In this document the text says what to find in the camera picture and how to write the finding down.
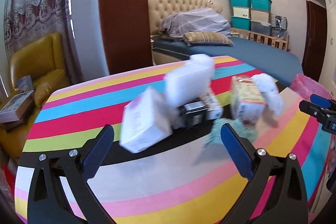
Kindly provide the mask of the person's right hand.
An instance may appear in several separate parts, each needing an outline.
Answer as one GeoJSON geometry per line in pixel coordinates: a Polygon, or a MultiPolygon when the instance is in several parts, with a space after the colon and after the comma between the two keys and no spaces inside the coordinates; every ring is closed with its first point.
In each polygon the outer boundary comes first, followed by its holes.
{"type": "Polygon", "coordinates": [[[336,151],[335,151],[335,135],[331,137],[330,150],[329,150],[329,160],[327,163],[326,173],[333,173],[335,169],[335,159],[336,159],[336,151]]]}

